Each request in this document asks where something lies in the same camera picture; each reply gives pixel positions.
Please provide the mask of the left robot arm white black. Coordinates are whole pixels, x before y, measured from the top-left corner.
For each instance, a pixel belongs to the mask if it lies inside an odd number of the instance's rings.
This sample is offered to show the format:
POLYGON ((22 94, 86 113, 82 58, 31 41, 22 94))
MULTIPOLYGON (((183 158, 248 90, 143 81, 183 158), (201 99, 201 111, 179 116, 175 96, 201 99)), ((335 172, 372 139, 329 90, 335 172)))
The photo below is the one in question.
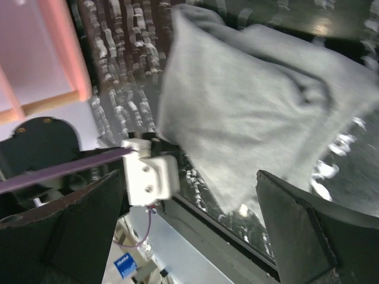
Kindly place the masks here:
MULTIPOLYGON (((53 117, 37 117, 16 127, 10 138, 1 141, 1 182, 27 172, 69 163, 121 147, 80 150, 78 133, 72 124, 53 117)), ((143 133, 151 142, 152 157, 168 154, 184 168, 185 157, 178 146, 157 140, 156 133, 143 133)), ((1 219, 33 208, 22 190, 1 193, 1 219)))

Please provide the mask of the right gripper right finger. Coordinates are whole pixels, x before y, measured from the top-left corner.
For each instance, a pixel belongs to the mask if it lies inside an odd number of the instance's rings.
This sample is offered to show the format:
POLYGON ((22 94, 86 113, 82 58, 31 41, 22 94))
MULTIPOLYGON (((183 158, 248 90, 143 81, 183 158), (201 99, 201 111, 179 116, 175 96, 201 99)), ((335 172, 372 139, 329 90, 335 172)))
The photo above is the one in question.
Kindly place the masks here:
POLYGON ((378 218, 260 170, 256 192, 281 283, 378 283, 378 218))

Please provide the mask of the grey t-shirt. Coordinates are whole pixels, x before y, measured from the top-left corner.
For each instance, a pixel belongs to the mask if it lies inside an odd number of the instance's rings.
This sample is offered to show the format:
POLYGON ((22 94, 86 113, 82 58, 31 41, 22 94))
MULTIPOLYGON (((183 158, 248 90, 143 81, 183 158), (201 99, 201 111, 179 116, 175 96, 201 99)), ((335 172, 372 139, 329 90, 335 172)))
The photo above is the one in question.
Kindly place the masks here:
POLYGON ((180 146, 224 212, 256 205, 266 170, 310 191, 333 175, 321 156, 378 105, 378 76, 264 25, 238 31, 213 11, 172 8, 158 133, 180 146))

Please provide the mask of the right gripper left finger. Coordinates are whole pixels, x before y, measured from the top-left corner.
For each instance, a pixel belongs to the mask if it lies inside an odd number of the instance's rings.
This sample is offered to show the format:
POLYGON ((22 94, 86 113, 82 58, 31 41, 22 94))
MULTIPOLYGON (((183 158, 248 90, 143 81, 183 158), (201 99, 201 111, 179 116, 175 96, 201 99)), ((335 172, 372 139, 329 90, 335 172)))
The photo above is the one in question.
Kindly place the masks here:
POLYGON ((1 283, 101 283, 123 199, 117 170, 1 221, 1 283))

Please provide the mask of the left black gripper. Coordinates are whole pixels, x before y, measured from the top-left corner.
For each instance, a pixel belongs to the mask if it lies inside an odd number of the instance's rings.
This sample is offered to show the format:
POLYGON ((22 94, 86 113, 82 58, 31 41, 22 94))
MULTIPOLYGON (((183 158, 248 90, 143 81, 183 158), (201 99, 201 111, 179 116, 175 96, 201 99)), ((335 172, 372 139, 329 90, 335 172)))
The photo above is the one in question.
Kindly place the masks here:
POLYGON ((171 155, 176 158, 180 171, 190 168, 189 161, 179 146, 158 137, 156 133, 143 133, 142 139, 151 142, 152 157, 171 155))

